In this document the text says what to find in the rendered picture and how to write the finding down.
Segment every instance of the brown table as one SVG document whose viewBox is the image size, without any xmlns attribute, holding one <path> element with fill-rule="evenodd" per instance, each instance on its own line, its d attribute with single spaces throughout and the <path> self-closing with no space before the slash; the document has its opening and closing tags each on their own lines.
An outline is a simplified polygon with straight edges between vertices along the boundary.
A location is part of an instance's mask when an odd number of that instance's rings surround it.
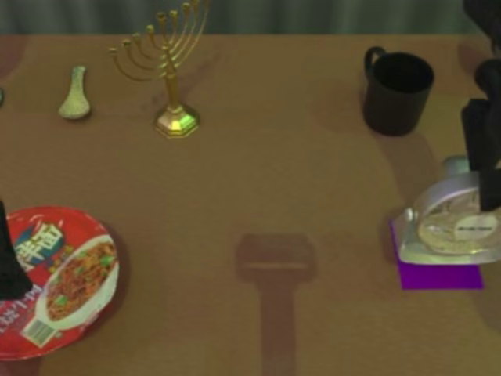
<svg viewBox="0 0 501 376">
<path fill-rule="evenodd" d="M 404 292 L 387 229 L 441 160 L 464 152 L 459 115 L 481 95 L 472 71 L 489 56 L 483 37 L 205 37 L 181 82 L 203 126 L 181 140 L 152 128 L 161 83 L 115 71 L 106 48 L 119 40 L 0 40 L 18 60 L 0 81 L 5 202 L 86 210 L 112 229 L 124 270 L 87 338 L 10 364 L 13 375 L 499 373 L 501 265 L 482 267 L 483 291 Z M 375 136 L 362 122 L 372 45 L 435 69 L 411 136 Z M 57 110 L 80 63 L 94 112 L 73 124 Z M 270 238 L 312 273 L 244 273 Z"/>
</svg>

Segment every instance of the noodle package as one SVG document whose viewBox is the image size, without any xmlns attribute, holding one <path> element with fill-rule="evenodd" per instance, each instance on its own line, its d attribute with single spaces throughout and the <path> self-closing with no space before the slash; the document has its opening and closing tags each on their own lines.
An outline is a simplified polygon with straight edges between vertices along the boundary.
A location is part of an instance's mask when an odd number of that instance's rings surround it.
<svg viewBox="0 0 501 376">
<path fill-rule="evenodd" d="M 31 208 L 7 220 L 34 285 L 0 302 L 0 360 L 19 360 L 77 341 L 112 299 L 119 266 L 111 236 L 82 211 Z"/>
</svg>

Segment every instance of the candle holder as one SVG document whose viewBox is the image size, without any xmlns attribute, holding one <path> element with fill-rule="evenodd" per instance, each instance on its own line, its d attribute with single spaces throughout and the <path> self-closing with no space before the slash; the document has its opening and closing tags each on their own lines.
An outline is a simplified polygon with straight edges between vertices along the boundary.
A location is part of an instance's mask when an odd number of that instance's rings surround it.
<svg viewBox="0 0 501 376">
<path fill-rule="evenodd" d="M 155 26 L 146 26 L 145 35 L 136 33 L 132 39 L 124 39 L 121 50 L 124 57 L 136 71 L 129 73 L 119 59 L 119 49 L 110 48 L 109 53 L 117 69 L 127 78 L 146 82 L 162 79 L 168 94 L 168 105 L 159 116 L 155 129 L 168 138 L 186 137 L 200 124 L 200 115 L 191 107 L 181 103 L 178 88 L 178 68 L 194 50 L 207 23 L 209 0 L 191 0 L 181 5 L 181 12 L 171 10 L 157 12 L 160 35 Z"/>
</svg>

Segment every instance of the menorah base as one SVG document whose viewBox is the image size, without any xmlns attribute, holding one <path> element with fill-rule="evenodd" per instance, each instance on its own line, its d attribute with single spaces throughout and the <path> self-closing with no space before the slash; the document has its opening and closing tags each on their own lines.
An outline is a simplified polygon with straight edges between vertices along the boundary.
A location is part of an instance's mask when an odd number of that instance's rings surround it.
<svg viewBox="0 0 501 376">
<path fill-rule="evenodd" d="M 177 110 L 167 109 L 157 119 L 155 129 L 170 139 L 182 138 L 190 135 L 200 124 L 198 113 L 187 107 L 179 107 Z"/>
</svg>

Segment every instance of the picture of noodles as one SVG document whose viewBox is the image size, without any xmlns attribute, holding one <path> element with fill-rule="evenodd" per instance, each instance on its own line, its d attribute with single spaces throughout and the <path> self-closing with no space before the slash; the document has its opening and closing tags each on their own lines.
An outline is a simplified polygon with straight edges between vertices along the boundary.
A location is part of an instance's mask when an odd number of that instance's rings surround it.
<svg viewBox="0 0 501 376">
<path fill-rule="evenodd" d="M 102 242 L 71 259 L 47 291 L 47 313 L 52 321 L 79 310 L 103 285 L 117 263 L 115 247 Z"/>
</svg>

